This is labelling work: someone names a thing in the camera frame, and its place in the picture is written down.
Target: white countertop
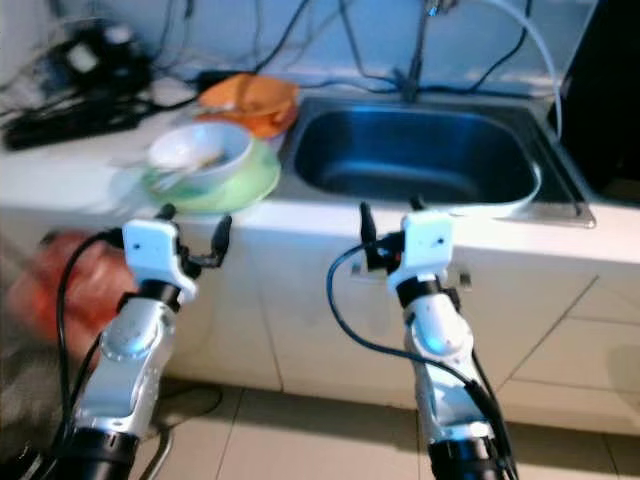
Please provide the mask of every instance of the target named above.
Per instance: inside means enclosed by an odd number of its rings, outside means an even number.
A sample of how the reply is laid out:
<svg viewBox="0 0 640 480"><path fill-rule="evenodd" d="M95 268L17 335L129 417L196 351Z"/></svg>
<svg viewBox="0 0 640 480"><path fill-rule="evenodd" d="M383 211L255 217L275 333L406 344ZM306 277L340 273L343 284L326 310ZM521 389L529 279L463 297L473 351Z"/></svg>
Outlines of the white countertop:
<svg viewBox="0 0 640 480"><path fill-rule="evenodd" d="M140 171L115 162L131 159L179 120L179 113L149 118L137 130L0 152L0 209L131 216L157 209L139 185ZM484 218L456 218L456 244L509 252L640 264L640 209L590 204L593 229ZM397 230L406 210L374 210L379 233ZM184 217L181 222L214 222ZM356 237L358 210L349 205L267 198L234 215L243 228Z"/></svg>

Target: tile floor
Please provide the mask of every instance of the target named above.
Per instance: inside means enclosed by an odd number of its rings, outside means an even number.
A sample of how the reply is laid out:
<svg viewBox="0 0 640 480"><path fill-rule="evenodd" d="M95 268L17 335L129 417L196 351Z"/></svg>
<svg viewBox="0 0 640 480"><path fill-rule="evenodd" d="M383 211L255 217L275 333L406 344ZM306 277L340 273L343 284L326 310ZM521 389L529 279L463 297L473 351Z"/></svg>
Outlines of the tile floor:
<svg viewBox="0 0 640 480"><path fill-rule="evenodd" d="M163 401L162 418L177 426L159 480L433 478L414 412L236 388L210 411L218 399L204 388ZM525 425L511 433L522 480L640 479L640 437ZM132 478L157 445L142 445Z"/></svg>

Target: white bowl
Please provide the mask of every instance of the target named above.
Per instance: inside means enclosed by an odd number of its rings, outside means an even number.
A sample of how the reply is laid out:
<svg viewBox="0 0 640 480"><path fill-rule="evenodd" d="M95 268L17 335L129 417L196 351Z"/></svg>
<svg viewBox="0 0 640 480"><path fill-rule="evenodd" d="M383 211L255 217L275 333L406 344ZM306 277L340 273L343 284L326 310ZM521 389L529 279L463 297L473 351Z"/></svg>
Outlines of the white bowl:
<svg viewBox="0 0 640 480"><path fill-rule="evenodd" d="M249 131L239 125L194 123L156 139L149 149L148 161L159 172L184 173L181 181L192 187L208 188L232 176L249 156L252 144ZM198 167L210 159L216 160Z"/></svg>

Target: orange object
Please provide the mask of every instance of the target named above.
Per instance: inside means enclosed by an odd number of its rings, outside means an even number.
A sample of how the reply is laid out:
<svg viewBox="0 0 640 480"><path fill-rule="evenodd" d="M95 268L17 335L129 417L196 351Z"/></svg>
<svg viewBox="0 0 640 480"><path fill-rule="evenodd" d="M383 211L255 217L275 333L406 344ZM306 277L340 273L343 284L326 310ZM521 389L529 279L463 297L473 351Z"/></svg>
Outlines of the orange object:
<svg viewBox="0 0 640 480"><path fill-rule="evenodd" d="M9 308L45 340L56 341L56 297L62 271L87 234L66 232L43 246L8 292ZM81 360L95 337L116 315L124 292L134 291L123 252L100 242L75 264L67 289L65 326L69 352Z"/></svg>
<svg viewBox="0 0 640 480"><path fill-rule="evenodd" d="M198 100L204 108L232 110L197 118L227 120L246 127L256 137L274 137L295 122L298 90L297 85L277 78L241 73L204 91Z"/></svg>

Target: sink basin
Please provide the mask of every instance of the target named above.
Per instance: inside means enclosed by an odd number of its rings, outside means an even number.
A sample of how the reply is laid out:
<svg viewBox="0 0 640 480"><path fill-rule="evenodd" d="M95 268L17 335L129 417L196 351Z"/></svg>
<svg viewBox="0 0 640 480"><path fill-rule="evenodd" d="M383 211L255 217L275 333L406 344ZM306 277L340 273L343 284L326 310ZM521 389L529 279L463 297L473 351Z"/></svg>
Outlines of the sink basin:
<svg viewBox="0 0 640 480"><path fill-rule="evenodd" d="M316 188L368 199L506 203L539 187L513 133L467 113L328 112L307 126L295 166Z"/></svg>
<svg viewBox="0 0 640 480"><path fill-rule="evenodd" d="M592 227L557 145L517 100L307 97L281 150L277 193L400 209L419 198L454 214Z"/></svg>

